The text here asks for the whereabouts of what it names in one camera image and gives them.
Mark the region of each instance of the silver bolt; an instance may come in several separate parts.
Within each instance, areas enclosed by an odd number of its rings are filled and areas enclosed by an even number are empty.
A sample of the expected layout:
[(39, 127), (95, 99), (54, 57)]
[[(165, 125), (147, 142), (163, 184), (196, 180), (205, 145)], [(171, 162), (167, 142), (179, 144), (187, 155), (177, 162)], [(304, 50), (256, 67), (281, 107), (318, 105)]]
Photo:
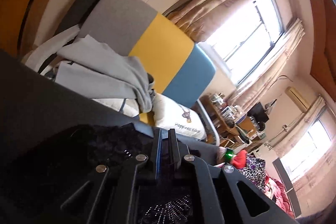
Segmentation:
[(195, 159), (194, 155), (185, 155), (184, 156), (184, 159), (186, 161), (193, 161)]
[(223, 167), (223, 169), (224, 169), (224, 172), (226, 172), (228, 174), (233, 173), (233, 171), (235, 170), (232, 165), (225, 165)]
[(147, 156), (144, 155), (144, 154), (139, 154), (139, 155), (137, 155), (135, 158), (136, 158), (136, 160), (138, 160), (138, 161), (144, 161), (144, 160), (147, 159)]
[(96, 167), (96, 171), (98, 172), (98, 173), (104, 173), (105, 171), (106, 171), (106, 169), (107, 169), (107, 167), (105, 166), (105, 165), (98, 165), (97, 167)]

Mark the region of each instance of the color-block headboard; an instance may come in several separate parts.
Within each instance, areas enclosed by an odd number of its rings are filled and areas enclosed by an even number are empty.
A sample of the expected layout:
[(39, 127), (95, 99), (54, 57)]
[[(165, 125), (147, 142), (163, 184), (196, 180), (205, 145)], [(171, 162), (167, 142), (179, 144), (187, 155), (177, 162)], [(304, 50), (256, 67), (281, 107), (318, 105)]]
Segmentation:
[(157, 92), (191, 107), (215, 74), (207, 55), (142, 0), (100, 0), (78, 37), (91, 35), (122, 56), (137, 56)]

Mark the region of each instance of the wall-mounted air conditioner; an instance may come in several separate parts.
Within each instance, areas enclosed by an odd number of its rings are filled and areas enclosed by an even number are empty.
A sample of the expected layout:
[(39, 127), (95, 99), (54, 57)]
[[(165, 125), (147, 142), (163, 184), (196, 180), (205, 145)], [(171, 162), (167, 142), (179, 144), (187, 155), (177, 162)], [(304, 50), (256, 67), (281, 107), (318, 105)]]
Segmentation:
[(303, 98), (303, 96), (292, 86), (286, 88), (285, 93), (288, 95), (289, 98), (297, 105), (297, 107), (302, 111), (306, 112), (310, 105), (307, 101)]

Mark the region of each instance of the gray blanket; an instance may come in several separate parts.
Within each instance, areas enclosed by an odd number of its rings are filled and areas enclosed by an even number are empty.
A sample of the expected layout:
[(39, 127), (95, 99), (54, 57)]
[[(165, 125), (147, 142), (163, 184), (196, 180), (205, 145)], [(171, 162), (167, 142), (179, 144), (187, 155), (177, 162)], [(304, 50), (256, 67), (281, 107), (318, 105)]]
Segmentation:
[(152, 110), (152, 86), (135, 56), (123, 57), (107, 44), (87, 35), (62, 47), (62, 61), (55, 82), (88, 98), (137, 99), (141, 112)]

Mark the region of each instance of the window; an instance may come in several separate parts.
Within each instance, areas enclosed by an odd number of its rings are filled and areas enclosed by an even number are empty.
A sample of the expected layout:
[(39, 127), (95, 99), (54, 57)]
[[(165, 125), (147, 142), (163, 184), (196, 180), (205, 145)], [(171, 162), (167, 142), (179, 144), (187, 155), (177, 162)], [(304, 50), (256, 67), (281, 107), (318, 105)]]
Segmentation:
[(322, 123), (317, 120), (281, 158), (281, 162), (292, 182), (307, 172), (331, 146), (331, 140)]
[(231, 80), (241, 83), (274, 47), (283, 32), (273, 0), (256, 0), (218, 28), (207, 43), (231, 71)]

